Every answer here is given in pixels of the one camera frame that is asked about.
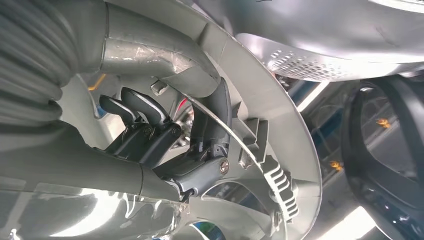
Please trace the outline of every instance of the shiny metallic surface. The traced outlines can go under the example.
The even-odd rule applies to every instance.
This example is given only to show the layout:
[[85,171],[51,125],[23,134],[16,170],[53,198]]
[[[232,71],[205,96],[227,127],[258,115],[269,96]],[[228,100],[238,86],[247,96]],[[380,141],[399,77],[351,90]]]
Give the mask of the shiny metallic surface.
[[366,0],[195,2],[268,69],[287,77],[372,78],[424,61],[424,14]]
[[[15,188],[27,185],[1,180]],[[189,214],[180,202],[43,183],[34,192],[0,190],[0,206],[0,239],[12,240],[151,239],[172,234]]]

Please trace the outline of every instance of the screw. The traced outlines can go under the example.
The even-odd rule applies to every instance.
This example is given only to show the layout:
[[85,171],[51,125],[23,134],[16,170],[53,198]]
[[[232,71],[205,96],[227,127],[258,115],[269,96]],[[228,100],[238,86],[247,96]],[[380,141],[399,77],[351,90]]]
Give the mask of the screw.
[[219,164],[219,171],[221,172],[221,174],[226,174],[228,173],[229,169],[230,169],[230,164],[228,163],[228,160],[224,158]]
[[179,128],[174,128],[173,130],[172,130],[172,134],[174,135],[174,136],[178,136],[178,135],[180,135],[181,134],[181,130],[179,129]]
[[146,128],[144,129],[144,134],[145,134],[145,135],[149,135],[151,132],[152,132],[152,129],[151,129],[150,127],[146,127]]

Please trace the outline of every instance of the perforated grille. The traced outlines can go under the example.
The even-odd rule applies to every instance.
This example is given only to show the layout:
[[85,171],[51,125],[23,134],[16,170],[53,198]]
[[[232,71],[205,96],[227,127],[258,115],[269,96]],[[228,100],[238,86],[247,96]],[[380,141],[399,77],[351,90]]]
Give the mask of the perforated grille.
[[350,74],[337,64],[318,63],[307,56],[298,56],[292,51],[277,50],[271,54],[271,58],[273,60],[268,64],[271,71],[294,79],[331,81]]

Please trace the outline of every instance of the curved plastic panel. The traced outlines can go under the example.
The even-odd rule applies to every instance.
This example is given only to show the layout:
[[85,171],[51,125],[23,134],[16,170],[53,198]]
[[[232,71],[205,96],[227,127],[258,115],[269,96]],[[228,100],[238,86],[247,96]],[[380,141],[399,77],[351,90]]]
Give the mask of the curved plastic panel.
[[39,184],[35,192],[0,191],[0,212],[0,239],[129,240],[173,234],[185,225],[189,208],[121,192]]

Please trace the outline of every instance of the silver screw head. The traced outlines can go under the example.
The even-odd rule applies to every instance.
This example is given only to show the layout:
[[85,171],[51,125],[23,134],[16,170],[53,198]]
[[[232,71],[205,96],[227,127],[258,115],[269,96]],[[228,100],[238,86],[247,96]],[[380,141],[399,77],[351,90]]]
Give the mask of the silver screw head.
[[228,173],[229,169],[230,169],[230,163],[228,162],[227,159],[224,158],[219,164],[219,171],[221,172],[221,174],[226,174]]

